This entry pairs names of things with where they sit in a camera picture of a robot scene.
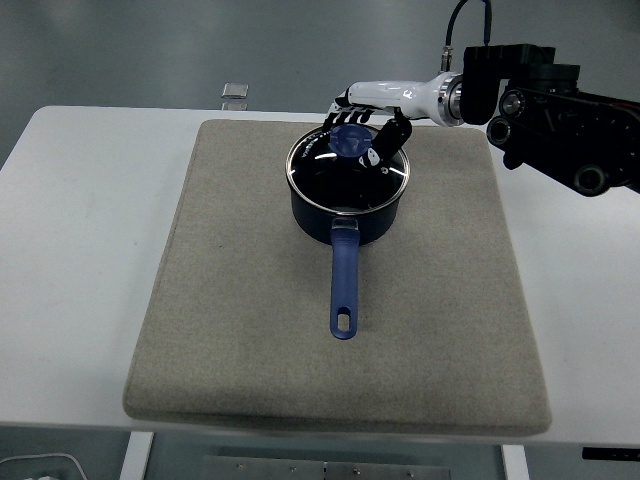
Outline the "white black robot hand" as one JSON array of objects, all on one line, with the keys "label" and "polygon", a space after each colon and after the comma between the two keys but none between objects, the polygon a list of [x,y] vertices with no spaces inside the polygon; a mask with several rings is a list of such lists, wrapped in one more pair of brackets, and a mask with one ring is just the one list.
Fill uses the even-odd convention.
[{"label": "white black robot hand", "polygon": [[378,167],[408,140],[413,120],[430,119],[448,127],[462,124],[461,86],[462,76],[451,71],[441,72],[428,82],[356,82],[333,100],[322,130],[343,124],[364,125],[377,111],[391,114],[393,117],[358,156],[362,167]]}]

